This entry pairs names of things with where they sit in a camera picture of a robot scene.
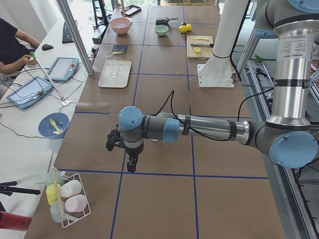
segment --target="table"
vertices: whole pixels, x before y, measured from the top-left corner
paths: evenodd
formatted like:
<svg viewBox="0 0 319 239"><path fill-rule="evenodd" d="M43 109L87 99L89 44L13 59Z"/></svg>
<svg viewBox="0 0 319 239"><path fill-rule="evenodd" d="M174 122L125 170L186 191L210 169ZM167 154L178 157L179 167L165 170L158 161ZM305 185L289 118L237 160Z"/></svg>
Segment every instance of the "table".
<svg viewBox="0 0 319 239"><path fill-rule="evenodd" d="M191 23L188 34L213 38L220 21L215 7L145 6L132 16L127 34L107 29L93 65L97 73L87 79L55 161L69 174L80 173L92 214L63 229L52 221L43 194L26 239L285 237L262 156L253 148L195 136L180 136L176 143L145 140L134 174L126 170L123 150L106 150L121 108L155 113L173 89L176 113L237 117L244 99L240 83L232 89L199 88L196 67L203 61L187 59L179 23L170 23L165 37L155 35L155 19L163 16ZM97 83L103 53L114 44L128 45L127 54L116 57L132 62L129 83L102 89ZM249 119L247 105L241 116Z"/></svg>
<svg viewBox="0 0 319 239"><path fill-rule="evenodd" d="M35 51L35 55L45 68L49 68L56 57L77 57L79 54L74 43L62 44L62 26L64 19L59 19L48 35L41 42L39 48ZM93 29L91 25L85 24L79 20L80 35L82 36L87 53L94 46L91 36ZM42 45L50 43L54 46L52 50L43 51ZM78 101L84 88L87 75L86 70L80 64L74 79L64 84L57 83L58 89L64 97L70 96L70 100ZM41 70L35 70L37 66L26 67L33 76L39 75L44 77ZM31 79L27 73L21 73L14 83L24 84ZM17 85L12 85L12 89L17 89ZM8 90L6 95L1 99L1 107L12 106L6 99L11 93ZM49 95L44 96L40 101L26 110L20 110L18 107L10 107L0 109L3 116L0 122L14 129L17 133L27 136L41 136L38 132L38 124L46 115L57 112L61 105L58 94L52 90ZM74 114L75 104L70 104L62 109L62 112L68 115L70 120ZM0 152L1 152L1 182L17 181L17 187L38 189L41 192L44 189L44 178L54 162L56 155L60 149L63 139L45 139L45 138L24 138L15 135L9 129L0 125ZM29 195L22 193L14 193L8 197L0 194L0 200L7 212L32 217L41 195ZM0 230L0 238L19 239L23 238L25 232Z"/></svg>

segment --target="person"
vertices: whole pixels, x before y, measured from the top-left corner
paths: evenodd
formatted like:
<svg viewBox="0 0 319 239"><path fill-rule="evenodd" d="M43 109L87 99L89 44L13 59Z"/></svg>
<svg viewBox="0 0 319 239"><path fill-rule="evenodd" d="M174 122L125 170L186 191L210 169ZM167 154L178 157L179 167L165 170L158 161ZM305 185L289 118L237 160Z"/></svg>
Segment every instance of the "person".
<svg viewBox="0 0 319 239"><path fill-rule="evenodd" d="M8 90L7 86L0 85L0 99L5 95L7 90Z"/></svg>
<svg viewBox="0 0 319 239"><path fill-rule="evenodd" d="M36 39L2 18L0 18L0 34L0 73L8 75L20 71L25 65L36 64L29 55L30 50L20 44L16 37L37 48L40 43Z"/></svg>

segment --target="lemon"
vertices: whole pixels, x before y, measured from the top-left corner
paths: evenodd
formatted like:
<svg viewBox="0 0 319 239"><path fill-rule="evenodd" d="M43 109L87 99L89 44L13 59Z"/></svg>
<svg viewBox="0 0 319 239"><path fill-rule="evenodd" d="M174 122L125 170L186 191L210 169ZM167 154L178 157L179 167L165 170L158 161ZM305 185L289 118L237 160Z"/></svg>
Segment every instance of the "lemon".
<svg viewBox="0 0 319 239"><path fill-rule="evenodd" d="M187 27L188 31L191 31L191 24L187 24L186 27Z"/></svg>
<svg viewBox="0 0 319 239"><path fill-rule="evenodd" d="M179 29L179 31L180 31L181 33L187 33L187 32L188 32L188 28L187 28L187 26L185 26L185 25L180 26L178 29Z"/></svg>

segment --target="green bowl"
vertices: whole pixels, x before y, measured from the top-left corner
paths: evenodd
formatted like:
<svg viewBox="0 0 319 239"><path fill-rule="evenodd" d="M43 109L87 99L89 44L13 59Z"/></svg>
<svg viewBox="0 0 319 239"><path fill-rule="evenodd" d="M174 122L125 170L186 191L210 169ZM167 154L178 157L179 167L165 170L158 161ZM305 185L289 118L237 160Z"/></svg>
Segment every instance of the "green bowl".
<svg viewBox="0 0 319 239"><path fill-rule="evenodd" d="M168 26L166 26L166 25L157 25L155 27L155 32L159 36L165 36L166 33L168 32Z"/></svg>

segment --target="white wall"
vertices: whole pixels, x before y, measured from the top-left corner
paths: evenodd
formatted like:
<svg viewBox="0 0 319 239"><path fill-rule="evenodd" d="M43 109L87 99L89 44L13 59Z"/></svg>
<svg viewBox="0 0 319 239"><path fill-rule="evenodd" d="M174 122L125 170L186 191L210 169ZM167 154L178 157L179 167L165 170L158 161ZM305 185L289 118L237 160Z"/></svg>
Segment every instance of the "white wall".
<svg viewBox="0 0 319 239"><path fill-rule="evenodd" d="M0 16L42 41L61 13L54 0L1 0Z"/></svg>

